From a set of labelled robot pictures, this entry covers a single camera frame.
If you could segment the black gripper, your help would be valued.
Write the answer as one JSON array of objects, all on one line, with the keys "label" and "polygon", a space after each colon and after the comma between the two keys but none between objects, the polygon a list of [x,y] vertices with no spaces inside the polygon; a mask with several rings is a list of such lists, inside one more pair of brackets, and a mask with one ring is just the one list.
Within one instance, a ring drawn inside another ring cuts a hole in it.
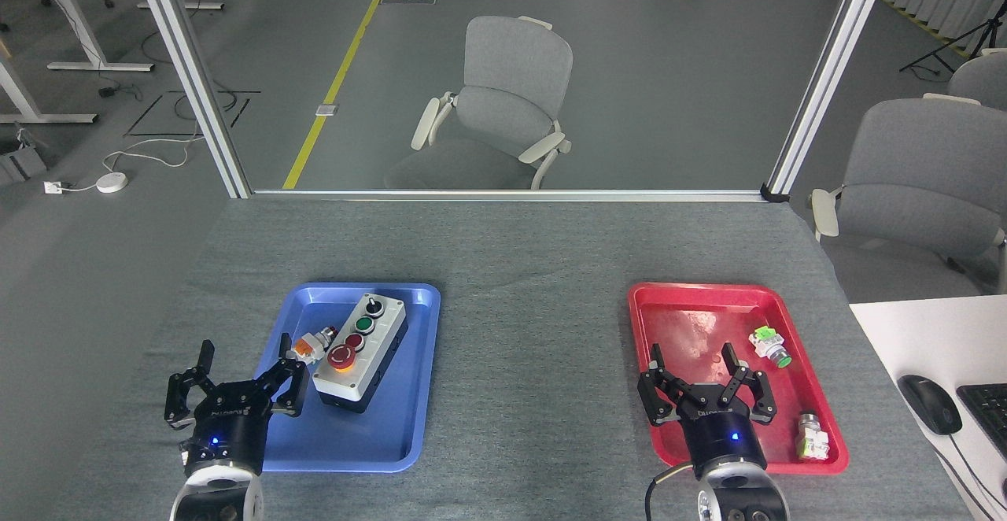
[{"label": "black gripper", "polygon": [[[215,346],[201,343],[197,364],[169,377],[163,418],[172,429],[194,425],[183,442],[184,473],[199,468],[236,466],[261,475],[265,459],[267,422],[272,413],[298,417],[309,383],[307,364],[291,355],[290,334],[281,334],[277,362],[255,381],[222,382],[209,378]],[[192,387],[206,397],[194,415],[187,406]]]},{"label": "black gripper", "polygon": [[[765,468],[767,461],[753,431],[752,421],[770,424],[778,407],[769,377],[738,360],[730,342],[721,349],[729,381],[726,386],[701,382],[690,385],[666,370],[659,344],[650,350],[648,370],[637,381],[641,403],[652,427],[680,420],[695,478],[701,479],[719,464],[749,461]],[[753,405],[737,398],[741,386],[749,389]]]}]

